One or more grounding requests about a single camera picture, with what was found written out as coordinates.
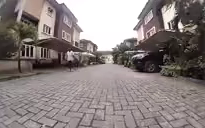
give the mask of townhouse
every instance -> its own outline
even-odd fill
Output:
[[[38,28],[39,44],[24,44],[22,59],[36,60],[40,64],[60,63],[68,48],[83,51],[78,48],[83,30],[77,18],[65,4],[56,0],[0,0],[0,22],[10,20]]]
[[[148,0],[138,16],[138,23],[133,30],[137,32],[137,45],[164,30],[174,29],[175,3],[166,5],[164,0]]]
[[[80,40],[80,48],[87,52],[93,53],[97,51],[98,46],[90,40],[82,39]]]
[[[134,27],[138,34],[138,42],[148,39],[164,28],[161,3],[162,0],[149,0],[138,16],[139,21]]]

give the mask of person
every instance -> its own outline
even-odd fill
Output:
[[[68,49],[67,51],[67,61],[68,61],[68,67],[70,72],[72,71],[73,61],[74,61],[74,53],[71,49]]]

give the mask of parked car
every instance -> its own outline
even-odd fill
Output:
[[[131,67],[131,58],[132,58],[132,56],[134,56],[134,55],[136,55],[136,54],[139,54],[139,53],[144,53],[144,51],[142,51],[142,50],[126,51],[126,52],[124,53],[124,55],[125,55],[125,57],[126,57],[124,66],[125,66],[125,67]]]
[[[148,73],[158,72],[160,65],[163,65],[163,56],[165,50],[159,50],[156,52],[144,51],[134,55],[131,61],[136,69]]]

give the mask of interlocking paving stone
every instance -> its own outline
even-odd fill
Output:
[[[80,125],[90,126],[93,120],[93,117],[94,117],[93,114],[85,114]]]
[[[42,117],[40,120],[38,120],[38,122],[45,126],[50,126],[50,127],[54,126],[57,123],[57,121],[49,119],[47,117]]]
[[[205,128],[205,86],[176,79],[108,64],[0,82],[0,128]]]

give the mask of building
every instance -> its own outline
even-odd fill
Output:
[[[38,28],[37,46],[24,44],[22,59],[37,63],[60,62],[62,53],[79,44],[82,29],[65,4],[56,0],[0,0],[0,22],[21,21]]]
[[[82,48],[83,50],[87,52],[93,53],[97,51],[98,46],[90,40],[82,39],[80,40],[80,48]]]
[[[134,49],[134,47],[137,45],[137,38],[125,39],[123,43],[125,43],[125,45],[127,45],[129,48]]]
[[[173,30],[174,29],[174,19],[176,16],[175,2],[172,5],[164,5],[161,9],[163,16],[163,23],[165,30]],[[180,30],[183,29],[183,24],[179,23],[178,28]]]
[[[96,53],[101,55],[100,59],[104,60],[106,64],[114,63],[112,51],[97,51]]]
[[[181,36],[174,30],[175,18],[175,2],[167,5],[164,0],[148,0],[134,27],[138,35],[136,48],[157,50],[165,46],[164,42],[172,40],[173,36]],[[178,28],[181,31],[183,25],[179,23]]]
[[[159,30],[164,29],[162,17],[162,0],[149,0],[138,16],[134,30],[138,34],[138,42],[148,39]]]

